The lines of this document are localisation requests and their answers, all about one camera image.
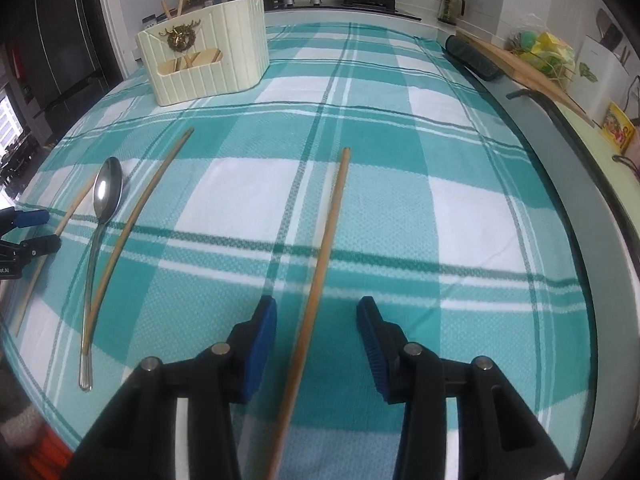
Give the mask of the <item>spice jar rack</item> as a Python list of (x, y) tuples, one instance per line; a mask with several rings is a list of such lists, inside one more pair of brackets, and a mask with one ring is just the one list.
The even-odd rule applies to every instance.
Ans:
[(165, 13), (150, 14), (150, 15), (147, 15), (144, 18), (142, 18), (141, 27), (142, 27), (142, 29), (148, 29), (148, 28), (151, 28), (151, 27), (157, 25), (158, 23), (161, 23), (161, 22), (165, 21), (165, 20), (166, 20), (166, 14)]

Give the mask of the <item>black rolled mat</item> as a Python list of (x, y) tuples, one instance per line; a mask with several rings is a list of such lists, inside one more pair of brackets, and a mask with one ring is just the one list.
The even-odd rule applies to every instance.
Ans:
[(458, 36), (449, 36), (444, 50), (451, 62), (464, 67), (481, 80), (494, 81), (504, 75), (495, 62)]

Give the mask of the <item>metal spoon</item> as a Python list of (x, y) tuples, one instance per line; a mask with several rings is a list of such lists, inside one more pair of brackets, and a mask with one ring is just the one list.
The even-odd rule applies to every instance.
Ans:
[(107, 223), (114, 217), (119, 206), (120, 196), (122, 196), (122, 180), (124, 180), (124, 177), (122, 176), (122, 165), (119, 159), (109, 157), (103, 163), (93, 183), (92, 206), (98, 224), (91, 237), (84, 290), (84, 312), (82, 312), (78, 374), (78, 385), (82, 391), (90, 391), (92, 389), (89, 316), (91, 313), (94, 277), (96, 276), (96, 263), (98, 262)]

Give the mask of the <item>dark water bottle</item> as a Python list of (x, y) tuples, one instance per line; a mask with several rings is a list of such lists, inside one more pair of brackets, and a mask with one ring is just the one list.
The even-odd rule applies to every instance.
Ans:
[(440, 0), (437, 19), (448, 25), (456, 26), (465, 14), (465, 0)]

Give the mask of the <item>teal plaid tablecloth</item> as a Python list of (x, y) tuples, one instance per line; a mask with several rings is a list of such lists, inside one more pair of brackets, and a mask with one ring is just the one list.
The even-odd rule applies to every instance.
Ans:
[(146, 356), (196, 356), (277, 301), (258, 393), (233, 413), (244, 478), (269, 460), (290, 356), (343, 148), (352, 149), (320, 308), (280, 466), (285, 479), (387, 479), (400, 406), (376, 392), (356, 327), (386, 320), (445, 359), (489, 356), (569, 465), (590, 409), (590, 307), (564, 214), (523, 137), (433, 40), (355, 23), (272, 26), (271, 62), (245, 92), (160, 107), (145, 72), (79, 119), (18, 199), (58, 226), (109, 157), (122, 196), (93, 294), (134, 205), (78, 385), (92, 190), (44, 265), (20, 333), (1, 343), (49, 426), (74, 448)]

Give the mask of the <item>white knife holder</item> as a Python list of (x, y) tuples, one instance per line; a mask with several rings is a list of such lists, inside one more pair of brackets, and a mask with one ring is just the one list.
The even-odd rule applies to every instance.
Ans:
[(597, 12), (596, 25), (599, 37), (585, 36), (567, 93), (593, 122), (600, 124), (610, 103), (620, 105), (623, 101), (629, 74), (614, 53), (623, 40), (622, 31), (603, 9)]

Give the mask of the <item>wooden cutting board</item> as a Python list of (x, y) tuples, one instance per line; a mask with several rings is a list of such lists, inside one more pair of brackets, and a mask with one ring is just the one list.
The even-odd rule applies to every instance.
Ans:
[(480, 39), (463, 29), (458, 28), (456, 30), (456, 36), (470, 44), (476, 50), (479, 50), (481, 54), (484, 54), (491, 62), (494, 62), (514, 81), (530, 90), (540, 91), (555, 102), (562, 103), (582, 118), (588, 125), (594, 126), (594, 122), (586, 112), (570, 98), (560, 86), (547, 76), (544, 76), (539, 70), (533, 68), (530, 64), (521, 60), (511, 52)]

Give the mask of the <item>black gas stove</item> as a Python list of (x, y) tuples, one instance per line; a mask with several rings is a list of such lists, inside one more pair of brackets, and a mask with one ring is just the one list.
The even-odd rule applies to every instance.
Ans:
[(416, 22), (422, 21), (422, 18), (417, 15), (400, 10), (396, 0), (264, 0), (264, 5), (267, 12), (330, 9), (384, 14)]

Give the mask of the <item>black refrigerator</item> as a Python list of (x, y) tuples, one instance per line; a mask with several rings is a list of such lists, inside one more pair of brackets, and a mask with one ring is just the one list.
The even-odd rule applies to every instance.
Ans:
[(122, 82), (100, 0), (16, 0), (8, 48), (42, 119), (66, 131)]

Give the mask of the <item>yellow printed cup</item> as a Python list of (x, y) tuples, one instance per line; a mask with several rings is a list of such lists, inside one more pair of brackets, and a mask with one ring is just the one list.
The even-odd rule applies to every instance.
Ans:
[(623, 155), (636, 133), (636, 127), (620, 107), (611, 101), (602, 120), (601, 133), (612, 145), (614, 152)]

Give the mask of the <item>wooden chopstick beside spoon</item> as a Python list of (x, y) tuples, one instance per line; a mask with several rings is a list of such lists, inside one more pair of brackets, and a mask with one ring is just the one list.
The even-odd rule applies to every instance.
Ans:
[(162, 5), (163, 12), (165, 14), (166, 20), (171, 20), (172, 15), (169, 9), (169, 6), (165, 0), (160, 0), (160, 4)]

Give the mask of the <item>wooden chopstick pair lower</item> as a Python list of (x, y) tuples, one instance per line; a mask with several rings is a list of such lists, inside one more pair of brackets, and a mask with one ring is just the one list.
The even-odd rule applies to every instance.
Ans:
[(94, 294), (92, 298), (91, 307), (88, 314), (88, 320), (85, 324), (84, 331), (82, 332), (82, 336), (84, 339), (82, 340), (80, 346), (80, 356), (87, 361), (88, 356), (92, 346), (92, 337), (94, 329), (96, 328), (96, 320), (98, 319), (100, 307), (102, 306), (102, 302), (104, 296), (107, 291), (107, 287), (110, 284), (111, 277), (115, 270), (115, 266), (118, 263), (118, 259), (124, 250), (124, 247), (127, 243), (128, 238), (130, 237), (130, 233), (134, 229), (140, 214), (152, 193), (155, 191), (157, 185), (160, 183), (160, 179), (165, 174), (166, 170), (170, 166), (171, 162), (176, 158), (183, 145), (186, 144), (186, 141), (190, 139), (194, 128), (191, 127), (186, 130), (182, 136), (175, 142), (174, 146), (169, 151), (168, 155), (165, 157), (164, 161), (160, 164), (160, 166), (155, 171), (154, 176), (145, 187), (144, 191), (139, 196), (137, 203), (134, 205), (134, 209), (131, 211), (129, 218), (127, 219), (125, 226), (122, 228), (122, 232), (119, 235), (119, 238), (116, 240), (114, 249), (112, 251), (111, 257), (108, 259), (105, 269), (102, 274), (101, 281), (99, 282), (98, 290)]

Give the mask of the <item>bag of sponges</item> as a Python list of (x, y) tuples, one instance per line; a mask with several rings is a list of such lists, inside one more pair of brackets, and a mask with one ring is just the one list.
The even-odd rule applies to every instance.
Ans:
[(506, 40), (506, 50), (565, 90), (575, 73), (575, 51), (548, 31), (533, 13), (525, 14)]

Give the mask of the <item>cream utensil holder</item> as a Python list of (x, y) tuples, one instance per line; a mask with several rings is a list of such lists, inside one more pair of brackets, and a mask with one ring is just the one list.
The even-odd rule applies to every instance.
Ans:
[(160, 106), (253, 88), (269, 52), (262, 0), (234, 0), (171, 18), (138, 33)]

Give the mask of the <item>dining table with chairs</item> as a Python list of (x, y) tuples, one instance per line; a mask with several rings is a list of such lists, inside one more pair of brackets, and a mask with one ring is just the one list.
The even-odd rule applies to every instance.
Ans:
[(1, 184), (8, 186), (15, 178), (20, 178), (38, 152), (40, 144), (29, 133), (19, 136), (8, 146), (1, 157)]

